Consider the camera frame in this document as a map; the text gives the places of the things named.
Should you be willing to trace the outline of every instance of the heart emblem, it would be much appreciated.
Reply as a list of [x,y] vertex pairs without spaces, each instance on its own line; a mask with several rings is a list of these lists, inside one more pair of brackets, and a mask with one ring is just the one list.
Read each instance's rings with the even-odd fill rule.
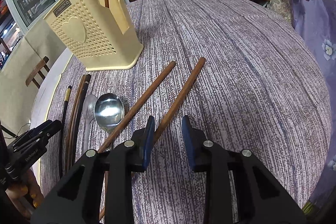
[[86,39],[86,31],[83,22],[78,17],[71,17],[69,22],[64,22],[61,26],[62,31],[67,37],[84,43]]

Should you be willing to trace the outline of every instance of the purple floral fabric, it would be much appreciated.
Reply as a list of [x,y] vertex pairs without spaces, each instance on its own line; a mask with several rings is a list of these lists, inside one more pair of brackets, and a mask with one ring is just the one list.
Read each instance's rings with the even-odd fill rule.
[[291,0],[293,27],[315,56],[330,94],[332,133],[325,167],[310,202],[321,208],[336,186],[336,0]]

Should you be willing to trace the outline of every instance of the blue gripper pad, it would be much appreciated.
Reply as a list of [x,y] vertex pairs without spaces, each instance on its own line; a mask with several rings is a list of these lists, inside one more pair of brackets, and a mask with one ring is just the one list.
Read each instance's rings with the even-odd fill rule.
[[153,116],[149,116],[145,128],[144,134],[146,134],[146,141],[143,147],[143,162],[142,167],[144,170],[147,169],[151,158],[151,152],[153,148],[153,137],[155,131],[155,119]]
[[195,168],[195,149],[191,140],[191,134],[193,133],[193,128],[190,124],[189,118],[187,115],[182,118],[182,135],[184,139],[184,145],[187,152],[189,166],[192,170]]

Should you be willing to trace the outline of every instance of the plastic spoon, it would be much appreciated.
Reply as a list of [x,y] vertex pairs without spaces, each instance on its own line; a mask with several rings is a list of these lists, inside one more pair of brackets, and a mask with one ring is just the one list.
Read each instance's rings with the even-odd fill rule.
[[85,133],[84,133],[84,151],[88,150],[88,142],[90,135],[90,124],[95,118],[95,106],[97,102],[97,97],[93,94],[88,95],[83,104],[83,116],[85,119]]

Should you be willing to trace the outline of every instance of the spoon bowl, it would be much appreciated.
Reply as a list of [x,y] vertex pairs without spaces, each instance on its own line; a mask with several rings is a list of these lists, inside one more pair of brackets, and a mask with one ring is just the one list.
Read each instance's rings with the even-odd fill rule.
[[113,93],[100,96],[94,108],[94,117],[98,125],[110,132],[124,117],[125,109],[120,98]]

